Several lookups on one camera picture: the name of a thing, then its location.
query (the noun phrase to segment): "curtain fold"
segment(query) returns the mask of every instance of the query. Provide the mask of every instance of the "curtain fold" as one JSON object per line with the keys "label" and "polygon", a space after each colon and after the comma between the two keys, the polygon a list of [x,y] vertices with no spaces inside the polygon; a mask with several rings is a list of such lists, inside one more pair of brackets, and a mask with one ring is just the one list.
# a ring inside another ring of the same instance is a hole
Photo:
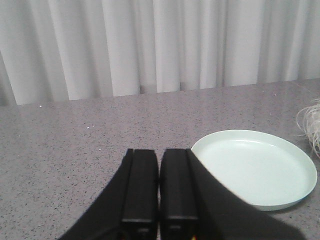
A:
{"label": "curtain fold", "polygon": [[0,105],[320,78],[320,0],[0,2]]}

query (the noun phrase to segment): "plastic plate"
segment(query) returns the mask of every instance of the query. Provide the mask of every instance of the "plastic plate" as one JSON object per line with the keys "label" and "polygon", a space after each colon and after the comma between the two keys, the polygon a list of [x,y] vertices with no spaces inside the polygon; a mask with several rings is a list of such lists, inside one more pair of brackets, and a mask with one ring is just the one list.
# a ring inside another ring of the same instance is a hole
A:
{"label": "plastic plate", "polygon": [[262,211],[288,208],[317,183],[305,152],[274,135],[251,130],[209,134],[191,150],[227,189]]}

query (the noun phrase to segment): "gray countertop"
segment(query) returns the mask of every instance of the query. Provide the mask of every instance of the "gray countertop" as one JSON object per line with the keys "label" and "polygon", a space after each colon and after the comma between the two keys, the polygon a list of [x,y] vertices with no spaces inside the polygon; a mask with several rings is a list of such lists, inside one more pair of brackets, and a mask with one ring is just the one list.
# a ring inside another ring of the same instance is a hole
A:
{"label": "gray countertop", "polygon": [[[0,107],[0,239],[53,240],[90,206],[127,148],[190,148],[201,137],[246,129],[307,154],[295,116],[320,80]],[[319,172],[320,160],[312,156]],[[320,239],[320,184],[272,216]]]}

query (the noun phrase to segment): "light green plate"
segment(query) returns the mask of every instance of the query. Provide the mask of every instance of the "light green plate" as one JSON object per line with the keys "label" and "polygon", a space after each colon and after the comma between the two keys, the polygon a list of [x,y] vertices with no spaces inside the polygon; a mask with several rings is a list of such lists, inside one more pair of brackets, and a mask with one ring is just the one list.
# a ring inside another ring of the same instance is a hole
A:
{"label": "light green plate", "polygon": [[226,188],[262,211],[288,208],[317,183],[312,160],[294,144],[250,130],[209,134],[191,150]]}

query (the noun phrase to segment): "white curtain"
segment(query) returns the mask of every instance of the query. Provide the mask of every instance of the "white curtain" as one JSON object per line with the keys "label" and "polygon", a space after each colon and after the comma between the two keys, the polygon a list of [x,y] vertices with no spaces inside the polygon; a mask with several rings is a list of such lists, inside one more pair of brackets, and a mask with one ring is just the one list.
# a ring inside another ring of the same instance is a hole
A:
{"label": "white curtain", "polygon": [[0,105],[320,78],[320,0],[0,0]]}

